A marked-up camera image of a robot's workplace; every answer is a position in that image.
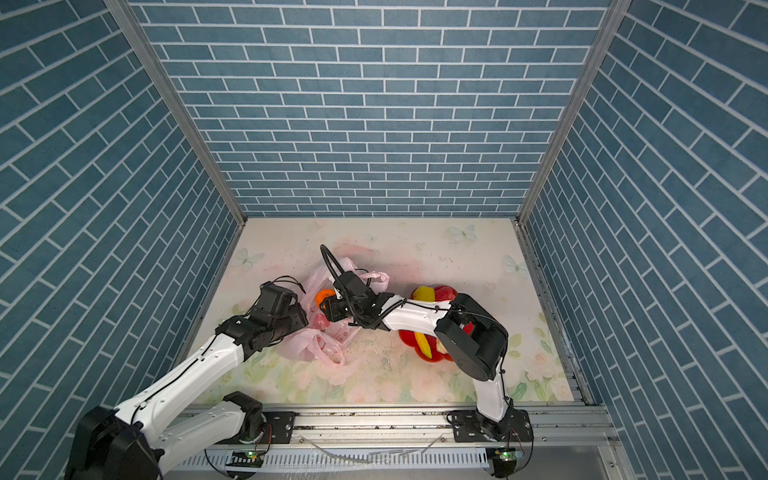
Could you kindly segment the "orange fake fruit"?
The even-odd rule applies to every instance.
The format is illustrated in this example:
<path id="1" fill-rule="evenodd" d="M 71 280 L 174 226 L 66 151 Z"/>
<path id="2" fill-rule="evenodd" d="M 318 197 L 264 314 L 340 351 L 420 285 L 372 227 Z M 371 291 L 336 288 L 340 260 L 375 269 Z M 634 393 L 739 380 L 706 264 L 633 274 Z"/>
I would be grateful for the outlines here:
<path id="1" fill-rule="evenodd" d="M 323 289 L 315 295 L 315 303 L 320 307 L 326 299 L 335 297 L 336 291 L 334 289 Z"/>

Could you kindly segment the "pink plastic bag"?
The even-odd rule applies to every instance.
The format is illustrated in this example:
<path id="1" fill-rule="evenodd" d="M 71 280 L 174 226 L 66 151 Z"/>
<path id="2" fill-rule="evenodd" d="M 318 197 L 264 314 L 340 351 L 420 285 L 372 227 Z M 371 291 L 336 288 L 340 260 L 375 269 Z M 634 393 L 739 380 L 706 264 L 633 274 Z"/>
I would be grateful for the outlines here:
<path id="1" fill-rule="evenodd" d="M 347 319 L 330 322 L 320 311 L 316 296 L 325 290 L 332 290 L 331 273 L 325 264 L 312 271 L 304 289 L 299 304 L 306 313 L 308 326 L 283 339 L 277 346 L 278 354 L 293 361 L 343 366 L 346 360 L 344 350 L 362 328 L 349 326 Z"/>

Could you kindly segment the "yellow round fake fruit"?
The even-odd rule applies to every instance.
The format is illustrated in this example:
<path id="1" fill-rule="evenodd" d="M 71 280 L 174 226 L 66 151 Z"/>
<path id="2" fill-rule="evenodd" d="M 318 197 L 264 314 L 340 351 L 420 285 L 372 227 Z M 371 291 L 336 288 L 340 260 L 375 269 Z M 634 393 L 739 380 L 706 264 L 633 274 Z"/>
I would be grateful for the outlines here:
<path id="1" fill-rule="evenodd" d="M 411 299 L 420 302 L 435 302 L 436 293 L 432 287 L 419 286 L 412 292 Z"/>

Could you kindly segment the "yellow fake banana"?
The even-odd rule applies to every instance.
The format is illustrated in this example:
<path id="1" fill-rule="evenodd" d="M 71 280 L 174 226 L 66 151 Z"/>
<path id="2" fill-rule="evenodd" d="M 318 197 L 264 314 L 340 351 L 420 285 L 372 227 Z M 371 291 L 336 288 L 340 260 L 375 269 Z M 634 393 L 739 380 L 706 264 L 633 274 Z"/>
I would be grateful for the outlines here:
<path id="1" fill-rule="evenodd" d="M 417 346 L 419 348 L 419 351 L 421 352 L 421 355 L 428 360 L 432 359 L 432 350 L 429 344 L 429 341 L 427 337 L 420 332 L 414 333 L 414 338 L 416 340 Z"/>

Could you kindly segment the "red fake fruit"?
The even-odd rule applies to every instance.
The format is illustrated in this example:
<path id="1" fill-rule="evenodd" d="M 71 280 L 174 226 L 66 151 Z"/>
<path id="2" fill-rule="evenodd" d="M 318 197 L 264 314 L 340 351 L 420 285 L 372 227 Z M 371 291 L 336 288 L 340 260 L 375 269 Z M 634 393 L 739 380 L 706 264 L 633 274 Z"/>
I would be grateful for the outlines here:
<path id="1" fill-rule="evenodd" d="M 450 286 L 440 285 L 434 288 L 434 295 L 436 302 L 453 301 L 458 292 Z"/>

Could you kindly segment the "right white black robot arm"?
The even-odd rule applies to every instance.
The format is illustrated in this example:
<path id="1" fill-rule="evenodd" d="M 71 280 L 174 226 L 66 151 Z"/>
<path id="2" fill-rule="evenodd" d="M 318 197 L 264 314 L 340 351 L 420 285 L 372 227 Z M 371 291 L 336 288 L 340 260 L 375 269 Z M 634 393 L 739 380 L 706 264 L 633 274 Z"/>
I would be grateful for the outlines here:
<path id="1" fill-rule="evenodd" d="M 352 272 L 341 274 L 333 286 L 332 294 L 320 293 L 315 299 L 328 321 L 349 320 L 364 329 L 431 335 L 472 378 L 476 407 L 448 414 L 455 441 L 522 445 L 534 440 L 529 414 L 515 408 L 505 391 L 503 362 L 509 334 L 471 296 L 459 294 L 449 301 L 427 302 L 376 293 Z"/>

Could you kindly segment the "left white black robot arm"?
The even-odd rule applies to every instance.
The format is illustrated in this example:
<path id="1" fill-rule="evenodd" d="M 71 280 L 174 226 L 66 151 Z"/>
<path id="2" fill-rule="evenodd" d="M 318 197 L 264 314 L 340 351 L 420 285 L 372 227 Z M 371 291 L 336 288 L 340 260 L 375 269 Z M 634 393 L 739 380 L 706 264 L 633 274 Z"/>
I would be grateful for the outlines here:
<path id="1" fill-rule="evenodd" d="M 298 303 L 225 320 L 203 347 L 145 390 L 112 409 L 95 407 L 84 415 L 66 478 L 161 479 L 222 440 L 270 444 L 274 428 L 262 403 L 240 391 L 183 422 L 176 419 L 224 374 L 307 324 Z"/>

